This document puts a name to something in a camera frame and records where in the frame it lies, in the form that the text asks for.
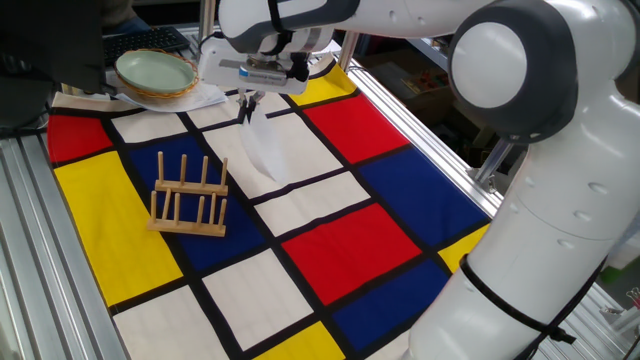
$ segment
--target red square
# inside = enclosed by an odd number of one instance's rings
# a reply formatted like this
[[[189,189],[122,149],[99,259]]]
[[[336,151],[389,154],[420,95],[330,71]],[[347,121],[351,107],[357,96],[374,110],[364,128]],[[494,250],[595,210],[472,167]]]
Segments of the red square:
[[[51,115],[47,130],[52,163],[69,161],[112,145],[100,120],[77,116]]]
[[[321,225],[283,247],[325,305],[420,254],[378,204]]]
[[[362,94],[304,112],[352,164],[409,143]]]

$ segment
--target tablecloth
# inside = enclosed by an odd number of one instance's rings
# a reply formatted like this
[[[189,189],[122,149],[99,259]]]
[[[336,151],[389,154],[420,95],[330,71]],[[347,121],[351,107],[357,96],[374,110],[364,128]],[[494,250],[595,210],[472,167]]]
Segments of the tablecloth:
[[[55,98],[51,162],[131,358],[398,359],[489,218],[333,61],[304,94],[261,102],[288,184],[251,165],[227,90],[225,104],[177,114]],[[199,182],[207,155],[219,183],[228,158],[224,238],[146,230],[158,151],[168,180],[186,154]],[[181,220],[198,198],[182,194]]]

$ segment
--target green bowl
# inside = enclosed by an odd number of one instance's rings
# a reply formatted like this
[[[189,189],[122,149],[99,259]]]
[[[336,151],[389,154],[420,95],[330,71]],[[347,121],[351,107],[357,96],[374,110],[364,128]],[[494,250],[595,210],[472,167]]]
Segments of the green bowl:
[[[138,89],[172,94],[188,88],[196,79],[190,64],[155,51],[134,51],[116,61],[122,79]]]

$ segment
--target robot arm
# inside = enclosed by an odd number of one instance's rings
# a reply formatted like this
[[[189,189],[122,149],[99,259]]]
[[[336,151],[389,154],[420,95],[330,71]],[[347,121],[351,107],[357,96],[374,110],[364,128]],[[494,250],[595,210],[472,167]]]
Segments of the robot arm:
[[[398,38],[450,34],[488,2],[223,0],[218,18],[226,41],[203,45],[201,73],[213,84],[299,94],[308,77],[306,55],[325,48],[334,29]]]
[[[640,54],[640,16],[626,1],[222,0],[229,41],[205,44],[201,73],[207,82],[301,93],[295,54],[306,60],[334,28],[394,37],[456,31],[454,92],[503,139],[531,144],[466,268],[512,309],[549,324],[640,210],[640,107],[614,83]],[[456,271],[412,327],[403,360],[513,360],[540,335],[479,291],[468,271]]]

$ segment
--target blue square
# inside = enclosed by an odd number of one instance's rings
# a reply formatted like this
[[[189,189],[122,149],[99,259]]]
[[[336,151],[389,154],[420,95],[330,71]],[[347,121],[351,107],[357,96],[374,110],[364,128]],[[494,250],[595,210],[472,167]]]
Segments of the blue square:
[[[166,180],[179,180],[180,163],[182,154],[187,155],[186,181],[200,182],[202,176],[202,157],[204,153],[191,136],[180,137],[174,140],[155,143],[144,148],[131,150],[129,155],[138,173],[142,177],[147,189],[151,192],[158,178],[158,151],[164,156],[164,176]],[[220,183],[220,172],[211,164],[207,170],[207,182]],[[161,216],[164,206],[165,192],[158,192],[158,208],[156,213]],[[180,219],[196,221],[200,195],[180,194]],[[223,238],[199,235],[177,234],[180,244],[187,253],[189,260],[196,270],[202,270],[227,260],[233,256],[242,254],[254,247],[263,244],[264,238],[253,224],[251,218],[245,213],[238,201],[229,195],[227,199],[227,212],[225,225],[226,236]],[[220,202],[218,197],[216,210],[219,212]],[[169,218],[173,218],[173,203],[169,209]],[[205,197],[203,222],[209,220],[211,209],[211,197]]]
[[[430,246],[488,221],[487,215],[415,148],[366,164],[360,173]]]
[[[333,319],[360,351],[426,310],[447,280],[447,275],[427,260],[338,310]]]

